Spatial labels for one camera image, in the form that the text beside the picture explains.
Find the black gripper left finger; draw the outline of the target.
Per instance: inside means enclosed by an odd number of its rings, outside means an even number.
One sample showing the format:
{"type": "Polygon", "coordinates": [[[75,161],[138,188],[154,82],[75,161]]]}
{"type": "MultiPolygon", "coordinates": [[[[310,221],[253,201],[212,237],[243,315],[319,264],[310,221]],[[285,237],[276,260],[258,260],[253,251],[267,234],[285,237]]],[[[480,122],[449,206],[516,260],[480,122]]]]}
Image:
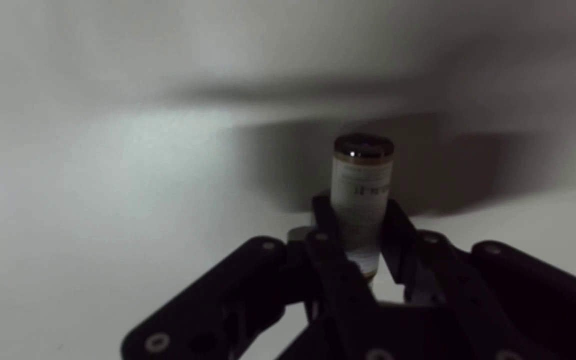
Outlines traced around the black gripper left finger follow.
{"type": "Polygon", "coordinates": [[[309,325],[278,360],[383,360],[395,355],[381,308],[338,245],[324,197],[299,240],[257,237],[133,328],[122,360],[238,360],[292,304],[309,325]]]}

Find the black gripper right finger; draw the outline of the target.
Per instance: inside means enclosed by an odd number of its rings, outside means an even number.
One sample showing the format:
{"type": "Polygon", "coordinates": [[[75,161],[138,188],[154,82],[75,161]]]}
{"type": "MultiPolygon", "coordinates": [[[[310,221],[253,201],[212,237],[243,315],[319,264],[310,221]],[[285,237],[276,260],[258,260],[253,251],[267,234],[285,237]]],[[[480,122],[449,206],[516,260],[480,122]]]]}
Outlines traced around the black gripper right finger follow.
{"type": "Polygon", "coordinates": [[[576,360],[576,276],[498,240],[457,249],[390,201],[381,253],[405,302],[447,315],[472,360],[576,360]]]}

